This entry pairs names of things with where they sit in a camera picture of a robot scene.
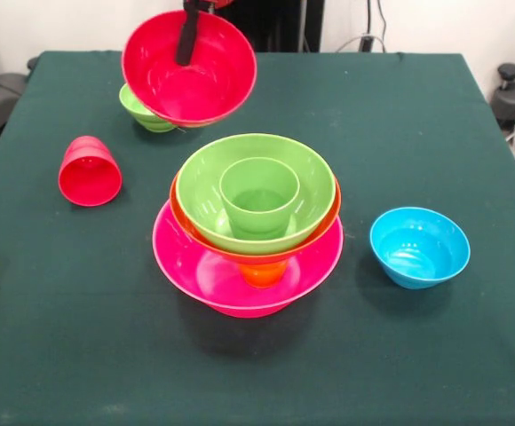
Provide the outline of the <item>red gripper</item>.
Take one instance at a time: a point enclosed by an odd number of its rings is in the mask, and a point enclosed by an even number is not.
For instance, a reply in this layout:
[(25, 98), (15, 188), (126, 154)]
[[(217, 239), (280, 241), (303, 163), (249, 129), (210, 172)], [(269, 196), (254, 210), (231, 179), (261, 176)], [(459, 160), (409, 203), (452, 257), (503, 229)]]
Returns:
[(194, 52), (197, 36), (199, 10), (217, 10), (228, 6), (234, 0), (185, 0), (186, 21), (181, 29), (175, 60), (180, 66), (188, 66)]

